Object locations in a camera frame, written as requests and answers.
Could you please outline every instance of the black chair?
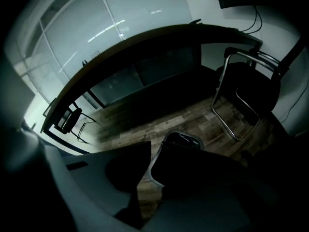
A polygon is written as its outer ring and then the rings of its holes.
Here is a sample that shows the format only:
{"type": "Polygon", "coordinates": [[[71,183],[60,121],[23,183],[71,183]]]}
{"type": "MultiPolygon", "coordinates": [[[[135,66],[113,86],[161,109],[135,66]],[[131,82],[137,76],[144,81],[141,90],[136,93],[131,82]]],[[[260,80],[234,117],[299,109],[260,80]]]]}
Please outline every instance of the black chair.
{"type": "Polygon", "coordinates": [[[279,98],[281,78],[289,70],[289,66],[305,46],[304,37],[300,37],[296,45],[282,61],[278,61],[261,51],[247,52],[232,47],[225,50],[224,66],[217,70],[218,76],[220,76],[219,86],[212,99],[211,110],[234,139],[237,141],[245,140],[259,123],[259,116],[273,110],[279,98]],[[229,60],[233,55],[246,57],[248,62],[229,64],[229,60]],[[271,79],[255,69],[256,63],[273,72],[271,79]],[[255,117],[254,126],[243,138],[238,138],[214,109],[214,105],[221,93],[235,106],[240,105],[241,108],[244,108],[255,117]]]}
{"type": "Polygon", "coordinates": [[[85,127],[85,125],[89,122],[85,122],[78,135],[76,135],[72,129],[73,127],[76,125],[80,115],[85,115],[87,118],[91,119],[92,121],[90,122],[96,122],[93,118],[87,116],[86,114],[83,114],[82,113],[82,109],[79,108],[76,103],[74,102],[73,105],[76,107],[76,109],[74,111],[72,111],[70,108],[68,108],[66,110],[66,112],[64,113],[64,115],[55,123],[55,129],[57,129],[58,131],[60,131],[61,133],[63,134],[67,134],[67,133],[70,133],[72,132],[73,135],[76,136],[76,140],[81,140],[83,141],[84,143],[87,144],[87,142],[85,140],[83,140],[81,137],[80,137],[80,134],[82,133],[82,130],[83,128],[85,127]]]}

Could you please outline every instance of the chrome chair leg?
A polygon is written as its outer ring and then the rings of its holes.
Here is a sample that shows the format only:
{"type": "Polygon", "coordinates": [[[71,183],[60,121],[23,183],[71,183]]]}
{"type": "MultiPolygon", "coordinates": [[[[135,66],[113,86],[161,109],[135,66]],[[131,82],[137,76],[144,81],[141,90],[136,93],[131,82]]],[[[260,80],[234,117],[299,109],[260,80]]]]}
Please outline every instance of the chrome chair leg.
{"type": "Polygon", "coordinates": [[[84,122],[84,124],[82,125],[81,129],[80,129],[79,132],[78,132],[78,135],[76,136],[76,140],[77,140],[78,142],[84,142],[84,143],[87,144],[87,142],[86,142],[85,140],[83,140],[83,139],[80,137],[80,135],[81,135],[82,130],[84,129],[84,127],[85,127],[86,124],[88,124],[88,123],[94,123],[94,122],[96,123],[96,121],[95,121],[93,118],[87,116],[86,114],[83,114],[83,115],[85,115],[87,118],[91,119],[92,121],[84,122]]]}
{"type": "Polygon", "coordinates": [[[252,129],[247,133],[247,135],[246,135],[245,137],[243,137],[243,138],[238,138],[238,137],[233,133],[233,131],[229,128],[229,126],[228,126],[227,123],[223,120],[223,118],[222,118],[222,117],[216,112],[216,110],[214,109],[214,105],[216,104],[216,102],[217,102],[217,100],[218,100],[219,92],[220,92],[220,89],[221,89],[221,86],[222,86],[222,82],[223,82],[224,76],[225,76],[225,71],[226,71],[226,68],[227,68],[227,65],[228,65],[228,62],[229,62],[231,56],[232,56],[232,55],[229,55],[229,56],[225,59],[225,61],[224,61],[224,68],[223,68],[222,74],[221,74],[221,76],[220,76],[219,87],[217,88],[216,93],[215,93],[215,95],[214,95],[214,97],[213,97],[213,99],[212,99],[212,101],[211,101],[211,110],[212,110],[212,112],[218,117],[218,119],[222,122],[222,124],[224,125],[224,127],[225,127],[225,128],[228,130],[228,132],[231,134],[231,136],[232,136],[236,141],[241,142],[241,141],[244,141],[244,140],[250,135],[250,133],[254,130],[254,128],[255,128],[255,127],[257,126],[257,124],[260,122],[260,117],[259,117],[259,115],[256,113],[256,111],[255,111],[253,108],[251,108],[251,107],[248,105],[248,103],[245,102],[245,101],[238,95],[238,93],[237,93],[237,90],[238,90],[238,89],[236,89],[236,91],[235,91],[235,92],[236,92],[236,96],[241,100],[241,102],[242,102],[245,106],[247,106],[247,107],[258,117],[257,123],[252,127],[252,129]]]}

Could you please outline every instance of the desk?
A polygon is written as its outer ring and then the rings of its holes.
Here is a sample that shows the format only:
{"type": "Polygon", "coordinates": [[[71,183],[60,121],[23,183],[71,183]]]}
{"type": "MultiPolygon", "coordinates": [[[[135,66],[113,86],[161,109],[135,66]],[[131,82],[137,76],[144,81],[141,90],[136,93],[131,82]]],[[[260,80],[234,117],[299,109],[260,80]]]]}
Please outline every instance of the desk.
{"type": "Polygon", "coordinates": [[[251,35],[214,25],[175,25],[140,33],[114,45],[80,69],[55,99],[41,132],[48,132],[53,122],[78,97],[126,65],[154,56],[158,52],[209,43],[239,43],[257,49],[262,45],[261,40],[251,35]]]}

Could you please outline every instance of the cable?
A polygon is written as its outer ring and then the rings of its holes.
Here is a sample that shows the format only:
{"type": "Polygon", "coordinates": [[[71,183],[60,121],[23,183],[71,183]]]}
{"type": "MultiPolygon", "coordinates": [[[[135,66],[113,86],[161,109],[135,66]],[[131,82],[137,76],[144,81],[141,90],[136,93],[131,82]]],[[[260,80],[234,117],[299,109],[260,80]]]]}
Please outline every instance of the cable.
{"type": "Polygon", "coordinates": [[[298,97],[297,101],[295,101],[295,103],[293,104],[293,106],[290,108],[289,112],[288,112],[288,115],[286,116],[286,118],[284,119],[284,121],[286,121],[286,119],[288,118],[289,114],[290,114],[290,111],[293,107],[295,107],[295,105],[298,103],[298,101],[300,100],[300,98],[303,96],[303,94],[305,93],[306,89],[308,88],[308,84],[309,84],[309,80],[307,82],[307,86],[306,88],[304,89],[304,91],[301,93],[301,95],[298,97]]]}
{"type": "Polygon", "coordinates": [[[256,19],[257,19],[257,9],[256,9],[256,6],[255,6],[255,5],[254,5],[253,7],[254,7],[254,9],[255,9],[255,19],[254,19],[254,22],[253,22],[252,26],[251,26],[251,27],[249,27],[248,29],[243,30],[243,31],[240,31],[240,32],[247,31],[247,30],[251,29],[251,28],[255,25],[255,23],[256,23],[256,19]]]}
{"type": "Polygon", "coordinates": [[[260,28],[259,28],[258,30],[253,31],[253,32],[250,32],[250,33],[247,33],[247,34],[256,33],[256,32],[258,32],[259,30],[261,30],[261,28],[262,28],[263,21],[262,21],[261,15],[260,15],[260,13],[258,12],[258,10],[257,10],[257,9],[256,9],[256,13],[257,13],[257,14],[259,15],[259,17],[260,17],[260,20],[261,20],[261,26],[260,26],[260,28]]]}

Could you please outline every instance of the chair armrest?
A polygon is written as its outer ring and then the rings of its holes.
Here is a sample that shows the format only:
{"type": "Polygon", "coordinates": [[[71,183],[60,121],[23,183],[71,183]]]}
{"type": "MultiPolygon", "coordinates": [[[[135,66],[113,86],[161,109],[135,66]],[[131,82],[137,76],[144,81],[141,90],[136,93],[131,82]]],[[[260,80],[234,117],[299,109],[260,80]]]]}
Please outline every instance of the chair armrest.
{"type": "Polygon", "coordinates": [[[267,54],[265,52],[257,51],[257,54],[262,55],[263,57],[273,61],[276,64],[280,63],[280,61],[278,59],[274,58],[273,56],[271,56],[271,55],[269,55],[269,54],[267,54]]]}
{"type": "Polygon", "coordinates": [[[259,56],[256,56],[256,55],[254,55],[250,52],[247,52],[247,51],[244,51],[244,50],[241,50],[241,49],[237,49],[237,48],[233,48],[233,47],[228,47],[225,50],[224,58],[227,58],[227,57],[229,57],[231,55],[235,55],[235,54],[246,57],[246,58],[264,66],[265,68],[271,70],[272,72],[277,71],[279,74],[282,72],[282,70],[280,70],[276,65],[269,62],[268,60],[261,58],[259,56]]]}

